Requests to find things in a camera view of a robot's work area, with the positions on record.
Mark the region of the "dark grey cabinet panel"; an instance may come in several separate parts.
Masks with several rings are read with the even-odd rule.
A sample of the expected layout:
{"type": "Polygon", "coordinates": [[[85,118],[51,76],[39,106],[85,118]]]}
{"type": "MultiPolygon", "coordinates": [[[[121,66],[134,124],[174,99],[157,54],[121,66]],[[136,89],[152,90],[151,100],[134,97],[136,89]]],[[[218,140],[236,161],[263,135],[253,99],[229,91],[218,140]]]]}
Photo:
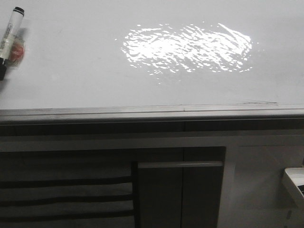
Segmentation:
{"type": "Polygon", "coordinates": [[[140,162],[137,223],[141,228],[215,228],[221,161],[140,162]]]}

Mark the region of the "white whiteboard marker pen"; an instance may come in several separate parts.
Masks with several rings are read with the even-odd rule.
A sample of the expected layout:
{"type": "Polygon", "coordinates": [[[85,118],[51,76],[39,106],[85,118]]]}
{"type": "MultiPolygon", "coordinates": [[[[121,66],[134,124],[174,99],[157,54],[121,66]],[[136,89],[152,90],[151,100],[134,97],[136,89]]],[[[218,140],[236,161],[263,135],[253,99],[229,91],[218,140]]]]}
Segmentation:
{"type": "Polygon", "coordinates": [[[12,11],[9,22],[4,31],[0,42],[0,80],[2,81],[6,74],[6,62],[10,57],[10,52],[17,36],[22,20],[24,18],[24,9],[15,7],[12,11]]]}

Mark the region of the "white plastic tray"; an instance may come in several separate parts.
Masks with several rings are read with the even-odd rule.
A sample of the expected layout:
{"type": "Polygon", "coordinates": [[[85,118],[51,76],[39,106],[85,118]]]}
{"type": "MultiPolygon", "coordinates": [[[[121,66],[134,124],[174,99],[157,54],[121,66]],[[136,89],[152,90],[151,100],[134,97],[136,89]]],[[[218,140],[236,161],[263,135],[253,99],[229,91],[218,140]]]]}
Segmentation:
{"type": "Polygon", "coordinates": [[[285,168],[282,183],[296,205],[304,210],[304,168],[285,168]]]}

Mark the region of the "dark slatted chair back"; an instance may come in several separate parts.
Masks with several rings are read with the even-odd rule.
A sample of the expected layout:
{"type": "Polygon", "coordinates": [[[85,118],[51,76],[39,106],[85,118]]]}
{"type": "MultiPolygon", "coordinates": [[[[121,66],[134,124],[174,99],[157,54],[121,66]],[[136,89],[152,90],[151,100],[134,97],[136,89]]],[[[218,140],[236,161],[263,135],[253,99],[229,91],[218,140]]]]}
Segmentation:
{"type": "Polygon", "coordinates": [[[0,180],[3,228],[138,228],[137,166],[131,162],[45,167],[0,180]]]}

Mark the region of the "white glossy whiteboard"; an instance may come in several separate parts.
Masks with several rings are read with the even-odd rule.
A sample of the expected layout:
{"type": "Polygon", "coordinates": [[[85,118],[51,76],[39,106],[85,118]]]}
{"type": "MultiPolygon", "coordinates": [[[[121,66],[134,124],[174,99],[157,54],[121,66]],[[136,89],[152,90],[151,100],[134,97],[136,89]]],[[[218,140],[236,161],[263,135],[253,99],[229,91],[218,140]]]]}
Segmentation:
{"type": "Polygon", "coordinates": [[[3,0],[25,55],[1,109],[304,102],[301,0],[3,0]]]}

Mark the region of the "grey aluminium whiteboard frame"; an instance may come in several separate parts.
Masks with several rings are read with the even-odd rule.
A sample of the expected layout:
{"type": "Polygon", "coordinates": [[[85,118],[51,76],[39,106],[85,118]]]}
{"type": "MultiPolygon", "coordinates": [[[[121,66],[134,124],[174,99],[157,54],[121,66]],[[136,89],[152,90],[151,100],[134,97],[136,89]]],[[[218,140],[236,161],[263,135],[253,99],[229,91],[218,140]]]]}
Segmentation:
{"type": "Polygon", "coordinates": [[[303,104],[247,103],[2,109],[1,125],[301,119],[303,104]]]}

